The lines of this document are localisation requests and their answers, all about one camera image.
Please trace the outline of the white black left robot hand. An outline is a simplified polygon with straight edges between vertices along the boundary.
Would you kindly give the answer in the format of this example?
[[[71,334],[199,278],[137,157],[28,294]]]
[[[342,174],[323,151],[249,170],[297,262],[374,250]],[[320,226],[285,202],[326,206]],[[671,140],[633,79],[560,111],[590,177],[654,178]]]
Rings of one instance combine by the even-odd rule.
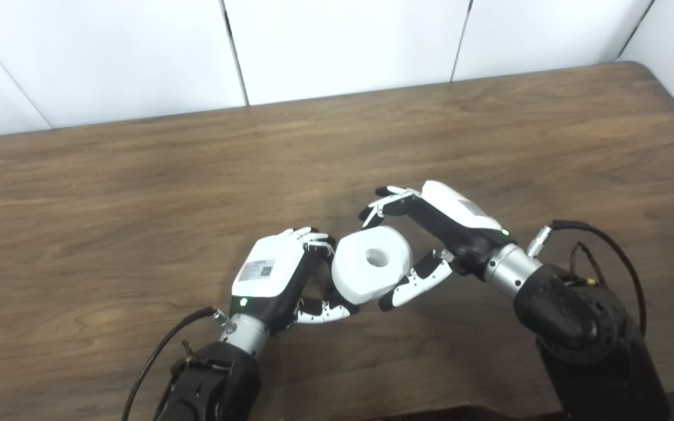
[[[303,291],[319,262],[328,269],[337,241],[316,227],[287,229],[255,242],[232,283],[230,314],[253,317],[272,334],[294,323],[327,323],[351,317],[359,306],[329,283],[321,299]]]

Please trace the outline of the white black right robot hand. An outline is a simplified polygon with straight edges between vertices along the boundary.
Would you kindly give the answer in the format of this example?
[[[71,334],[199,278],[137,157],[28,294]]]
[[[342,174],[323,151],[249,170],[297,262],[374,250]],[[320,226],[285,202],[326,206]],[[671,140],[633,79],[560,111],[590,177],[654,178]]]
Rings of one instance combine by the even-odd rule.
[[[441,242],[410,267],[388,293],[378,299],[389,312],[437,286],[452,274],[473,275],[486,282],[490,262],[513,239],[501,224],[478,205],[439,181],[427,180],[422,189],[386,186],[376,189],[378,200],[359,214],[363,229],[378,227],[388,216],[408,216]]]

